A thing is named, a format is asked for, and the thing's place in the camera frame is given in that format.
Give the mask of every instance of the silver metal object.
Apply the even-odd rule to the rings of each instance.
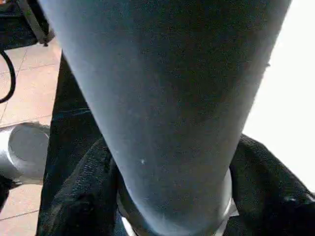
[[[228,202],[225,205],[225,207],[223,209],[223,212],[221,213],[221,217],[220,217],[221,221],[219,222],[219,226],[218,226],[218,228],[215,229],[214,233],[208,233],[208,234],[205,234],[205,236],[223,236],[229,218],[231,216],[238,215],[238,211],[237,211],[236,205],[235,205],[234,200],[232,198],[232,185],[231,185],[231,182],[228,181],[230,179],[231,179],[231,175],[230,175],[230,171],[228,171],[226,176],[225,176],[225,178],[224,178],[224,180],[227,183],[227,184],[224,185],[225,186],[224,188],[225,188],[225,192],[226,192],[225,196],[227,197]],[[122,213],[122,215],[128,216],[128,214],[126,214],[126,209],[124,208],[124,206],[123,206],[123,204],[121,202],[121,198],[120,198],[119,194],[118,194],[118,197],[117,197],[117,203],[118,203],[119,210]],[[139,222],[133,222],[133,218],[130,215],[129,215],[129,218],[122,216],[122,221],[123,221],[123,225],[125,227],[125,230],[126,230],[126,232],[127,232],[127,234],[129,236],[136,236],[136,235],[139,235],[139,236],[155,236],[155,234],[152,233],[152,232],[148,233],[148,232],[145,232],[145,231],[140,231],[140,230],[133,229],[132,225],[133,224],[134,225],[139,225]]]
[[[21,123],[0,128],[0,175],[20,184],[42,184],[49,128]]]

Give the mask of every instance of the black chair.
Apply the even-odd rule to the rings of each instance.
[[[8,0],[0,4],[0,51],[48,45],[54,37],[37,0]]]

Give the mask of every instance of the black fabric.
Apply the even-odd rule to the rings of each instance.
[[[48,33],[48,22],[37,2],[28,0],[40,26]],[[23,16],[16,1],[11,0],[0,8],[0,51],[26,47],[37,43],[37,39]]]
[[[50,132],[36,235],[110,235],[116,166],[64,57]]]
[[[314,195],[264,145],[242,135],[230,169],[235,204],[256,235],[314,234]]]

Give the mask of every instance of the black cloth bag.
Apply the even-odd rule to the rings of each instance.
[[[27,0],[39,25],[48,34],[49,25],[36,0]],[[38,42],[16,0],[0,4],[0,51],[27,47]]]

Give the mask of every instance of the metal stand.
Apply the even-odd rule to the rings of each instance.
[[[17,0],[17,3],[38,42],[40,44],[44,44],[44,46],[47,47],[47,43],[49,43],[54,38],[54,32],[52,30],[48,32],[48,34],[44,32],[27,0]]]

